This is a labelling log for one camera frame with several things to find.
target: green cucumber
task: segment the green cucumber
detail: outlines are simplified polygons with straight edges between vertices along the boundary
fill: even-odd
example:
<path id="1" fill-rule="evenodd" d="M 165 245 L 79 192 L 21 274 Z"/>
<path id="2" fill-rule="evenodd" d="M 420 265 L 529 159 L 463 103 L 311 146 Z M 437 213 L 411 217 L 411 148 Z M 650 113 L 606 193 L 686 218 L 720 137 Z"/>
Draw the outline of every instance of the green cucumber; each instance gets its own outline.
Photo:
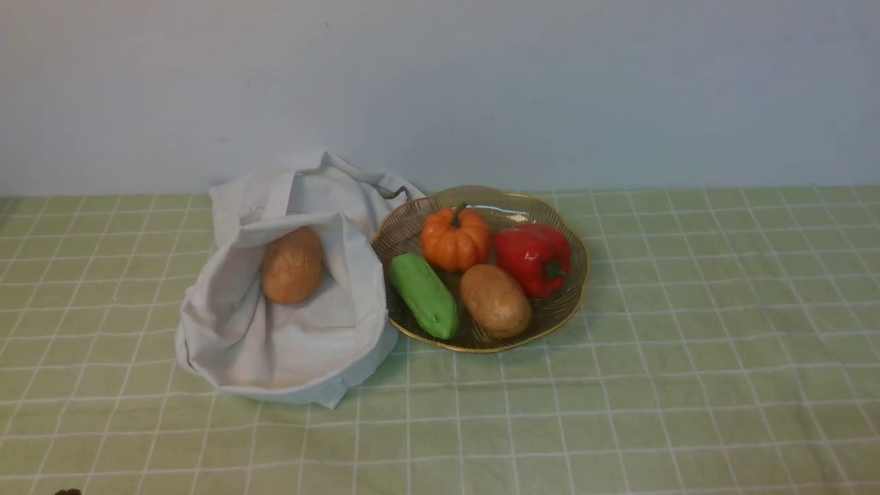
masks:
<path id="1" fill-rule="evenodd" d="M 388 278 L 423 330 L 442 340 L 455 336 L 455 299 L 424 258 L 412 253 L 396 256 L 388 268 Z"/>

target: orange pumpkin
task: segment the orange pumpkin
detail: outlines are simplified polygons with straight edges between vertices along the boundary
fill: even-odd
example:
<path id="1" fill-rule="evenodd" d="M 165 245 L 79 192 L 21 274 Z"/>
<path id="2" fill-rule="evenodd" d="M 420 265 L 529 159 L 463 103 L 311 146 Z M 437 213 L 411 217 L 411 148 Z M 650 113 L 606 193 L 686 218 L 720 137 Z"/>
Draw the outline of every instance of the orange pumpkin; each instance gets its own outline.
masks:
<path id="1" fill-rule="evenodd" d="M 460 273 L 488 261 L 491 238 L 492 231 L 480 213 L 462 204 L 425 219 L 422 252 L 432 265 Z"/>

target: potato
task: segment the potato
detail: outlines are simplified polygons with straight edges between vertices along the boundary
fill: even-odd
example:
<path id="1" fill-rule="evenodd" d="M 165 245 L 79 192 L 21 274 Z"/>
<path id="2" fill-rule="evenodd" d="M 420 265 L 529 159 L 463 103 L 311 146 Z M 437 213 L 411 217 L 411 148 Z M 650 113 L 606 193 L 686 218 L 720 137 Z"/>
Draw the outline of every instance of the potato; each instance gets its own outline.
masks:
<path id="1" fill-rule="evenodd" d="M 529 326 L 532 306 L 519 282 L 493 265 L 476 265 L 461 278 L 461 298 L 491 336 L 511 338 Z"/>
<path id="2" fill-rule="evenodd" d="M 321 283 L 324 248 L 309 227 L 273 240 L 263 255 L 263 293 L 281 305 L 299 304 Z"/>

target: table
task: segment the table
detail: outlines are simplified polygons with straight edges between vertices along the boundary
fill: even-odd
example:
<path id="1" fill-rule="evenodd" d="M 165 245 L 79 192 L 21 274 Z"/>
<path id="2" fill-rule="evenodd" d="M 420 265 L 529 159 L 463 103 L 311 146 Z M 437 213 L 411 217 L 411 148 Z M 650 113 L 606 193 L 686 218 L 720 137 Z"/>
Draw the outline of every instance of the table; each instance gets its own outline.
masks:
<path id="1" fill-rule="evenodd" d="M 0 200 L 0 493 L 880 492 L 880 186 L 534 194 L 582 311 L 500 355 L 401 336 L 336 410 L 176 366 L 206 196 Z"/>

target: pepper stem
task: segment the pepper stem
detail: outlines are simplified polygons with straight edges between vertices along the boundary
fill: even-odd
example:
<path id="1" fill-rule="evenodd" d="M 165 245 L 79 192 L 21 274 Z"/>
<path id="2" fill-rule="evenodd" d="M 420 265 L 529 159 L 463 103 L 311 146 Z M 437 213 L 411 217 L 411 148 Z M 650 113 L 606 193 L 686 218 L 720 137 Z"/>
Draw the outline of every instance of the pepper stem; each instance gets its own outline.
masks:
<path id="1" fill-rule="evenodd" d="M 544 267 L 544 278 L 546 278 L 548 280 L 551 278 L 566 277 L 567 275 L 568 275 L 568 273 L 560 270 L 559 262 L 556 260 L 549 262 Z"/>
<path id="2" fill-rule="evenodd" d="M 452 220 L 450 220 L 449 225 L 452 225 L 455 228 L 461 227 L 461 220 L 458 219 L 458 215 L 461 211 L 467 206 L 467 203 L 462 203 L 455 209 L 455 213 L 452 213 Z"/>

